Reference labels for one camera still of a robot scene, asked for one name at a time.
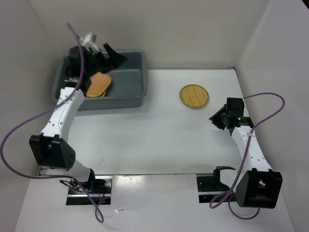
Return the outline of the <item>rounded tan woven tray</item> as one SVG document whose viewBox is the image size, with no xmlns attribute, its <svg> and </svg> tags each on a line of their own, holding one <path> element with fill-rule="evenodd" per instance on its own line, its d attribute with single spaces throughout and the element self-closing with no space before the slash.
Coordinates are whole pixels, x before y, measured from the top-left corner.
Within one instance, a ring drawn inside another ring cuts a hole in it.
<svg viewBox="0 0 309 232">
<path fill-rule="evenodd" d="M 102 93 L 107 90 L 111 83 L 112 79 L 108 74 L 98 72 L 91 77 L 91 85 L 86 94 Z"/>
</svg>

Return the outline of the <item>round orange woven tray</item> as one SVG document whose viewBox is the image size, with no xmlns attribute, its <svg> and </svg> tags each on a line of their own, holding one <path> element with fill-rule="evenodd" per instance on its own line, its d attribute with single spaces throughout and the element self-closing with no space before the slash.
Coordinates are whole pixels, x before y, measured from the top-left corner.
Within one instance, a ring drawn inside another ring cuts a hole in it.
<svg viewBox="0 0 309 232">
<path fill-rule="evenodd" d="M 92 93 L 92 94 L 87 93 L 87 94 L 86 94 L 86 97 L 87 97 L 87 98 L 99 98 L 99 97 L 104 97 L 105 94 L 106 94 L 106 91 L 104 91 L 104 92 L 102 92 L 102 93 Z"/>
</svg>

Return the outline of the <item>round yellow-green woven tray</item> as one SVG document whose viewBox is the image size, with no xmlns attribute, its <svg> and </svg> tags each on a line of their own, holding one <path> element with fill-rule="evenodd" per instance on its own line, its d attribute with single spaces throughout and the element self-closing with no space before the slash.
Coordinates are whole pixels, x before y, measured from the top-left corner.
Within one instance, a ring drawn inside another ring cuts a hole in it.
<svg viewBox="0 0 309 232">
<path fill-rule="evenodd" d="M 208 91 L 196 84 L 189 84 L 184 86 L 179 93 L 182 103 L 193 109 L 203 108 L 210 101 Z"/>
</svg>

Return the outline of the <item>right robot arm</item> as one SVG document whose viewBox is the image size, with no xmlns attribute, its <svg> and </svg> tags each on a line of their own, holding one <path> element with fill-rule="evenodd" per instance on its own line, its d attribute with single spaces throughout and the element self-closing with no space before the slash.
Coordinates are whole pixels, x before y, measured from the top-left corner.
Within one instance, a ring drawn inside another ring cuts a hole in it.
<svg viewBox="0 0 309 232">
<path fill-rule="evenodd" d="M 273 209 L 277 204 L 282 175 L 267 162 L 255 135 L 260 124 L 253 124 L 251 118 L 244 115 L 244 108 L 242 98 L 227 98 L 223 107 L 209 118 L 218 129 L 229 131 L 241 155 L 238 170 L 232 167 L 214 170 L 213 187 L 228 189 L 211 200 L 211 208 L 232 199 L 240 207 Z"/>
</svg>

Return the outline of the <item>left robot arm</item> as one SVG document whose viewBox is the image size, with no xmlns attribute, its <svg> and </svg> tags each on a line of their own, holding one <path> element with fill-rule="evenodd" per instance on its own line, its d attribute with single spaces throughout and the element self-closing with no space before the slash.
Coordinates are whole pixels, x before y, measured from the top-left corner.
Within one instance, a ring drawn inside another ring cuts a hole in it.
<svg viewBox="0 0 309 232">
<path fill-rule="evenodd" d="M 37 163 L 57 169 L 79 185 L 85 193 L 93 192 L 98 182 L 94 171 L 83 166 L 68 144 L 72 121 L 85 98 L 101 97 L 112 83 L 108 72 L 121 67 L 127 58 L 114 51 L 108 43 L 103 45 L 108 56 L 84 46 L 72 47 L 68 58 L 67 80 L 60 90 L 56 109 L 39 135 L 32 135 L 29 145 Z"/>
</svg>

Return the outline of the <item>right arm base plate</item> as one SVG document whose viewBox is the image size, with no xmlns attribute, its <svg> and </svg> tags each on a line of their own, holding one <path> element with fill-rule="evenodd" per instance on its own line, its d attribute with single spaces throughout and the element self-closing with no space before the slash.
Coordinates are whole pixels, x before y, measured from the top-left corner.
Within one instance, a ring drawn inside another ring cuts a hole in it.
<svg viewBox="0 0 309 232">
<path fill-rule="evenodd" d="M 212 174 L 197 175 L 197 190 L 199 203 L 209 203 L 215 196 L 229 188 L 223 184 L 216 184 Z"/>
</svg>

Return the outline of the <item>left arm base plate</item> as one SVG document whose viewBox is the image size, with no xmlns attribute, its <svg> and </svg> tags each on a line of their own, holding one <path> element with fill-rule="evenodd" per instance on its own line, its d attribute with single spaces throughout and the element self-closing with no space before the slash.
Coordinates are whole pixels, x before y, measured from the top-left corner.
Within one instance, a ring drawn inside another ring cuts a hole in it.
<svg viewBox="0 0 309 232">
<path fill-rule="evenodd" d="M 96 175 L 96 183 L 94 188 L 87 190 L 89 196 L 95 204 L 110 205 L 111 193 L 112 193 L 112 181 L 111 175 Z M 84 193 L 82 188 L 73 181 L 60 180 L 61 184 L 68 187 L 68 194 L 66 205 L 91 205 L 91 201 Z"/>
</svg>

